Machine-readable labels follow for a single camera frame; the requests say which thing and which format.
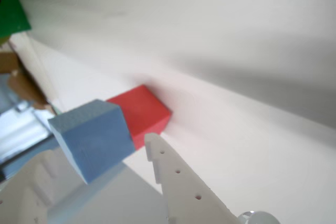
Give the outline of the ridged translucent gripper finger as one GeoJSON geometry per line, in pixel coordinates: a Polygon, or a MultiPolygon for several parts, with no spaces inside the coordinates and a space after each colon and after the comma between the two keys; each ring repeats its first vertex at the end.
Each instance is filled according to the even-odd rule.
{"type": "Polygon", "coordinates": [[[65,223],[85,183],[63,151],[43,151],[1,184],[1,223],[65,223]]]}

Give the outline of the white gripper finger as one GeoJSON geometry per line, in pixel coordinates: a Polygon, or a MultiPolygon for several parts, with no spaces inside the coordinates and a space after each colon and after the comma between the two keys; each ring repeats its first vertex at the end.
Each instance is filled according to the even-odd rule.
{"type": "Polygon", "coordinates": [[[144,142],[156,183],[162,188],[168,223],[239,223],[165,139],[149,133],[144,142]]]}

